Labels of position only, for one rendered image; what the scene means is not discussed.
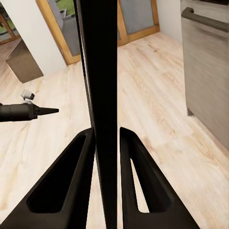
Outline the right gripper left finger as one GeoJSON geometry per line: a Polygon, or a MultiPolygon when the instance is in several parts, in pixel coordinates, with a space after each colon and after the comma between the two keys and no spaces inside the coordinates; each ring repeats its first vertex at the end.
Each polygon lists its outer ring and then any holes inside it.
{"type": "Polygon", "coordinates": [[[81,131],[0,229],[86,229],[95,146],[94,127],[81,131]]]}

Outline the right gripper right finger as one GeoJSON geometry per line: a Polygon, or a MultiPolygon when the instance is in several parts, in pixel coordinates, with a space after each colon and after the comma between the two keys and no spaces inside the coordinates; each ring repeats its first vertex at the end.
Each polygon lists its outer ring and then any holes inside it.
{"type": "Polygon", "coordinates": [[[200,229],[138,135],[120,128],[123,229],[200,229]],[[138,210],[131,159],[149,209],[138,210]]]}

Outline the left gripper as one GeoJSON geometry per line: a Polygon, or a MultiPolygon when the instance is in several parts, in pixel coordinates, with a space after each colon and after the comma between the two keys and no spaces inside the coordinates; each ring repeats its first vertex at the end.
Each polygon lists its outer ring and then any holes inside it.
{"type": "Polygon", "coordinates": [[[59,113],[58,109],[39,108],[35,104],[10,104],[10,119],[12,122],[31,121],[39,115],[59,113]]]}

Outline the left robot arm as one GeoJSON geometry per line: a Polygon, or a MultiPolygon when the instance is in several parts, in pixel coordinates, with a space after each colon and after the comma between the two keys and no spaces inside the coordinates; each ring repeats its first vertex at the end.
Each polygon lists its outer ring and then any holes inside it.
{"type": "Polygon", "coordinates": [[[35,98],[35,94],[27,89],[21,93],[21,104],[0,103],[0,122],[19,122],[37,119],[39,115],[59,113],[58,109],[39,108],[30,100],[35,98]]]}

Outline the poster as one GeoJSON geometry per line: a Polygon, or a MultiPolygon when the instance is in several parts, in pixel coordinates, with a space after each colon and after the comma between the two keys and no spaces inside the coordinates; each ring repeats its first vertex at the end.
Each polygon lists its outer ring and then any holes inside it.
{"type": "Polygon", "coordinates": [[[117,229],[117,0],[73,0],[106,229],[117,229]]]}

